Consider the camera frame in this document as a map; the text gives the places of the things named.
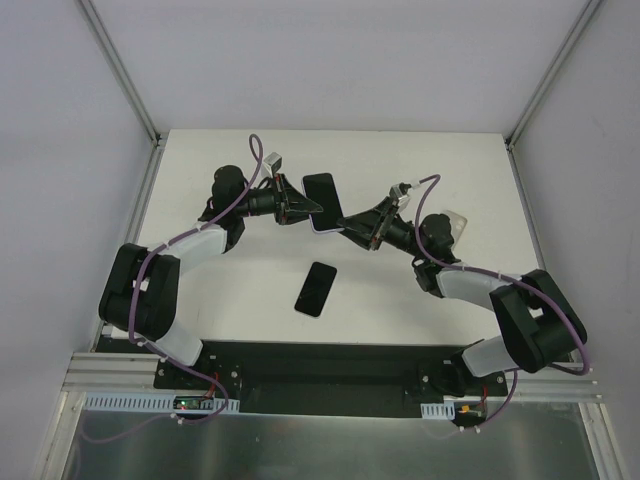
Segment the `beige translucent phone case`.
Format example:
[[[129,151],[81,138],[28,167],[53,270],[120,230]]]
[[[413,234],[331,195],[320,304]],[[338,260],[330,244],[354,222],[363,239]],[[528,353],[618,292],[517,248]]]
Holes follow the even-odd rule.
[[[452,248],[455,249],[459,244],[461,236],[464,233],[468,220],[466,217],[451,210],[443,210],[442,213],[449,218],[451,226],[451,236],[453,238]]]

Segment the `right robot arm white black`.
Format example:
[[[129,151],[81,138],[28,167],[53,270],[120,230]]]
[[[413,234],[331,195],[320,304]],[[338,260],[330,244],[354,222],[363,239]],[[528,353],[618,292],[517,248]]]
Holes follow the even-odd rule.
[[[547,271],[511,277],[465,265],[453,253],[454,227],[445,213],[414,224],[403,220],[395,202],[385,198],[338,225],[343,236],[366,250],[387,243],[411,255],[422,291],[495,315],[498,336],[456,351],[429,373],[430,386],[443,395],[473,394],[497,373],[557,368],[562,357],[586,344],[584,325]]]

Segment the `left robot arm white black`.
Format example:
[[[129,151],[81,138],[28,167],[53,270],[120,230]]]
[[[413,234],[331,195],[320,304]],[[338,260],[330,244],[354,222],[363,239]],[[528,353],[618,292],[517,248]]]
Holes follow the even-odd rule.
[[[211,377],[211,354],[178,320],[181,277],[232,250],[247,217],[272,215],[278,224],[291,225],[322,211],[281,173],[253,188],[239,167],[223,166],[214,173],[211,197],[193,227],[153,249],[133,243],[119,248],[99,317],[127,332],[131,343],[177,362],[176,375],[188,388],[202,388]]]

